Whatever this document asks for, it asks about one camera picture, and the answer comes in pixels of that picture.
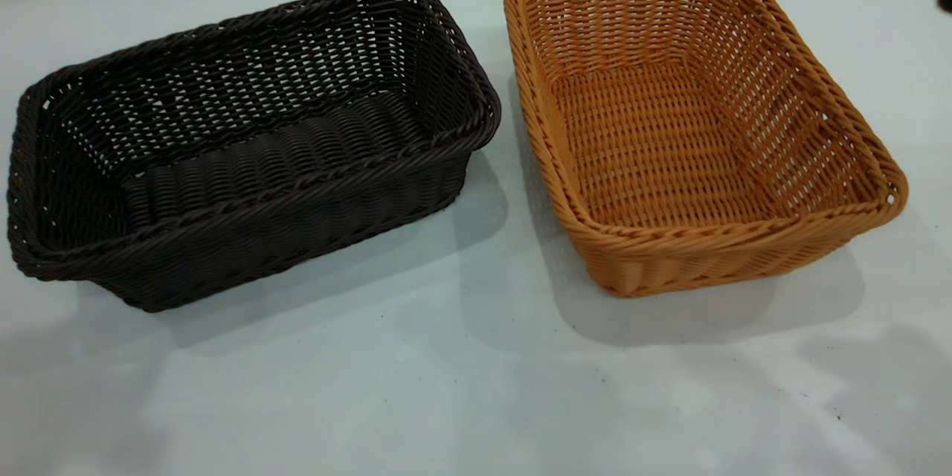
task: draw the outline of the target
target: wicker basket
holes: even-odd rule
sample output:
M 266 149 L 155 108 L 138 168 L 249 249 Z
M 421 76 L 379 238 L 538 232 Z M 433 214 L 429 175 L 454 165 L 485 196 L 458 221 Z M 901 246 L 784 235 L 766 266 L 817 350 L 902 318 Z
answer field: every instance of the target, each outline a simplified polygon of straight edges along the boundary
M 303 0 L 31 86 L 10 164 L 24 273 L 154 312 L 444 208 L 499 100 L 438 0 Z
M 619 296 L 781 274 L 907 181 L 773 0 L 506 0 L 552 205 Z

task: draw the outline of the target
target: black basket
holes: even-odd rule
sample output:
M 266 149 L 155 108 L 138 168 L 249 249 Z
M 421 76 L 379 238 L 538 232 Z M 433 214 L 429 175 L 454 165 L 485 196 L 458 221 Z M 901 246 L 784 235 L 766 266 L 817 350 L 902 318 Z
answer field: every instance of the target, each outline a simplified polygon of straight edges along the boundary
M 155 312 L 449 205 L 499 99 L 439 0 L 303 0 L 24 93 L 13 259 Z

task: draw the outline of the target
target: white table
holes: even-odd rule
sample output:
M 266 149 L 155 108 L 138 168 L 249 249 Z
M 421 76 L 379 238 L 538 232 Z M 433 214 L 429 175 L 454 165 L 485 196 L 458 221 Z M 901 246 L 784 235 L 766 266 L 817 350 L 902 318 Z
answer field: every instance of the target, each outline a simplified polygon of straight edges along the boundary
M 0 1 L 0 153 L 45 73 L 282 1 Z M 615 300 L 551 214 L 502 0 L 443 1 L 504 104 L 447 211 L 154 316 L 3 241 L 0 474 L 950 473 L 952 16 L 777 0 L 907 210 L 783 277 Z

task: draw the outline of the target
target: basket rim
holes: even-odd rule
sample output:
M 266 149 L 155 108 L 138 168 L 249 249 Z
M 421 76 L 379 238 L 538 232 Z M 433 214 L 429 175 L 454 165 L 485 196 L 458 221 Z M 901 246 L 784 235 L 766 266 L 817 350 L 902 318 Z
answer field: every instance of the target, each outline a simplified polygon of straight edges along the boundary
M 524 0 L 504 0 L 509 43 L 516 68 L 521 107 L 524 111 L 527 131 L 533 145 L 538 166 L 544 175 L 550 192 L 550 201 L 562 226 L 573 239 L 592 248 L 607 252 L 640 257 L 663 255 L 688 255 L 717 251 L 738 251 L 783 245 L 788 242 L 805 242 L 830 234 L 843 234 L 849 228 L 854 236 L 878 225 L 883 225 L 899 215 L 907 201 L 908 184 L 905 175 L 869 129 L 866 120 L 843 93 L 843 89 L 829 76 L 803 43 L 796 28 L 774 0 L 756 0 L 758 8 L 769 15 L 772 26 L 783 45 L 814 83 L 820 99 L 829 106 L 829 115 L 853 134 L 857 143 L 857 157 L 867 169 L 873 170 L 877 181 L 876 199 L 869 202 L 844 204 L 806 215 L 796 214 L 788 218 L 762 219 L 747 224 L 705 226 L 621 226 L 605 225 L 592 218 L 584 198 L 568 181 L 569 171 L 554 151 L 553 138 L 546 117 L 540 107 L 544 72 L 538 64 L 537 53 L 531 47 L 528 30 L 527 5 Z
M 31 154 L 31 151 L 24 150 L 23 147 L 34 147 L 36 144 L 35 121 L 22 119 L 28 108 L 40 106 L 45 96 L 50 94 L 52 84 L 64 77 L 81 73 L 84 69 L 91 67 L 102 69 L 112 63 L 128 62 L 129 59 L 140 55 L 154 53 L 156 49 L 166 49 L 183 45 L 183 43 L 195 45 L 195 43 L 203 42 L 204 39 L 241 32 L 248 26 L 286 22 L 302 14 L 333 8 L 333 5 L 340 1 L 352 0 L 285 2 L 285 4 L 251 14 L 234 16 L 221 22 L 176 32 L 159 39 L 151 39 L 140 45 L 130 46 L 99 58 L 86 60 L 86 62 L 68 65 L 34 83 L 21 96 L 19 102 L 17 124 L 10 151 L 10 177 L 9 187 L 7 187 L 7 207 L 10 214 L 7 218 L 7 238 L 13 250 L 14 260 L 20 269 L 28 275 L 42 276 L 48 269 L 54 267 L 57 274 L 62 275 L 64 268 L 72 265 L 68 271 L 74 272 L 77 278 L 85 278 L 89 274 L 84 273 L 84 269 L 99 263 L 97 259 L 104 255 L 125 256 L 126 250 L 131 248 L 136 248 L 137 252 L 160 248 L 184 233 L 196 232 L 196 228 L 202 225 L 211 228 L 215 225 L 215 219 L 225 214 L 231 218 L 237 216 L 240 219 L 242 213 L 245 217 L 258 214 L 274 205 L 275 202 L 282 202 L 282 204 L 307 202 L 315 197 L 359 187 L 366 181 L 385 180 L 387 177 L 406 174 L 428 164 L 469 154 L 489 143 L 500 123 L 499 96 L 491 86 L 483 66 L 480 65 L 466 42 L 466 37 L 459 25 L 442 2 L 422 0 L 419 5 L 422 5 L 426 14 L 432 18 L 433 22 L 446 29 L 446 32 L 437 32 L 438 39 L 446 42 L 448 51 L 452 50 L 453 58 L 465 67 L 466 72 L 469 73 L 468 78 L 472 81 L 467 85 L 474 104 L 472 109 L 467 111 L 469 116 L 461 126 L 439 132 L 432 140 L 424 141 L 424 143 L 409 144 L 395 152 L 364 158 L 364 160 L 334 168 L 330 173 L 300 175 L 295 181 L 279 184 L 263 192 L 218 202 L 210 208 L 192 210 L 176 218 L 164 219 L 119 237 L 85 243 L 75 248 L 48 248 L 41 243 L 33 209 L 31 209 L 36 195 L 33 181 L 36 157 L 34 155 L 33 158 L 22 158 L 18 157 L 18 153 Z M 19 192 L 19 195 L 14 196 L 14 191 Z

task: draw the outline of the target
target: orange basket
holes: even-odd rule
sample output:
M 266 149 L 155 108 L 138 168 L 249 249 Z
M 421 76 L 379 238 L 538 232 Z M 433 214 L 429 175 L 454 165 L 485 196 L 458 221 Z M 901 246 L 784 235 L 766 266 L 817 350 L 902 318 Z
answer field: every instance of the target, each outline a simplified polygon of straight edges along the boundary
M 619 296 L 786 273 L 907 181 L 774 0 L 506 0 L 559 221 Z

